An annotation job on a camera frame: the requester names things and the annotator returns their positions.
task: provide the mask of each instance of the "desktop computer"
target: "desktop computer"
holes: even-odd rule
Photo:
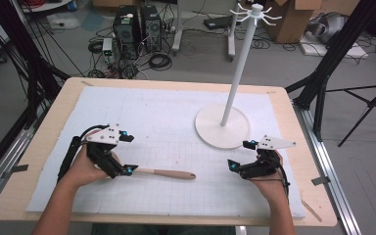
[[[140,7],[142,38],[147,52],[162,50],[161,17],[155,6]]]
[[[141,32],[136,6],[121,5],[113,22],[113,30],[117,41],[120,57],[137,59],[138,47],[141,42]]]

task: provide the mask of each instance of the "black tripod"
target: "black tripod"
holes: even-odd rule
[[[344,88],[344,89],[336,89],[336,90],[327,90],[326,92],[334,92],[334,91],[345,91],[349,93],[350,95],[354,96],[355,98],[365,102],[367,104],[368,110],[362,115],[362,117],[359,119],[359,121],[355,124],[355,126],[351,129],[351,131],[347,134],[347,136],[341,141],[341,143],[338,145],[338,147],[341,147],[344,142],[350,137],[351,134],[356,130],[356,128],[361,124],[361,122],[367,117],[367,115],[372,111],[372,109],[376,108],[376,97],[372,99],[371,101],[362,98],[354,93],[352,93],[352,90],[359,90],[359,89],[368,89],[368,88],[376,88],[376,85],[372,86],[360,86],[360,87],[352,87],[352,88]]]

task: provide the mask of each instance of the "white paper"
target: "white paper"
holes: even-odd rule
[[[135,137],[131,143],[119,142],[113,149],[123,164],[185,170],[197,178],[181,180],[134,173],[104,179],[79,189],[74,212],[269,218],[267,201],[259,189],[231,172],[227,164],[227,159],[242,165],[252,163],[256,151],[243,147],[216,149],[204,143],[195,130],[195,116],[200,109],[225,105],[227,97],[225,92],[86,87],[41,172],[26,210],[45,209],[74,135],[96,124],[118,123],[121,130]],[[282,138],[267,95],[238,93],[233,107],[248,117],[251,139],[259,141],[264,135]],[[305,217],[287,153],[279,152],[291,182],[292,216]]]

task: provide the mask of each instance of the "wooden table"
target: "wooden table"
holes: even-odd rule
[[[54,148],[71,111],[86,86],[124,87],[139,89],[178,89],[191,91],[228,92],[230,85],[210,83],[188,83],[169,81],[112,80],[93,78],[70,78],[43,120],[35,136],[23,154],[19,165],[28,165],[27,171],[12,174],[0,195],[0,220],[37,220],[40,213],[26,212],[26,206],[35,189],[41,169]],[[306,217],[294,220],[298,226],[334,226],[337,218],[322,185],[314,186],[311,179],[319,177],[313,157],[306,143],[290,99],[281,87],[247,86],[238,87],[238,92],[267,94],[277,116],[281,135],[298,143],[287,149],[295,179],[300,186]],[[165,216],[75,213],[74,221],[156,223],[156,224],[207,224],[207,225],[267,225],[269,221],[260,218],[222,216]]]

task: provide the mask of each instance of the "white mug tree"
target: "white mug tree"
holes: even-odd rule
[[[231,85],[227,104],[225,108],[222,105],[207,106],[198,112],[195,119],[195,127],[200,137],[208,144],[220,149],[233,149],[240,147],[243,144],[243,141],[249,138],[249,120],[240,110],[232,108],[234,97],[240,83],[240,78],[243,73],[244,65],[246,63],[259,20],[263,20],[269,25],[275,25],[274,23],[269,23],[265,18],[271,20],[281,19],[281,17],[273,18],[266,15],[271,8],[267,9],[266,11],[262,11],[263,6],[259,4],[252,5],[252,10],[244,9],[240,4],[239,8],[245,12],[235,13],[231,11],[231,13],[235,15],[246,15],[243,19],[237,21],[243,22],[249,19],[249,23],[243,48],[240,53],[239,62],[234,73],[234,79]]]

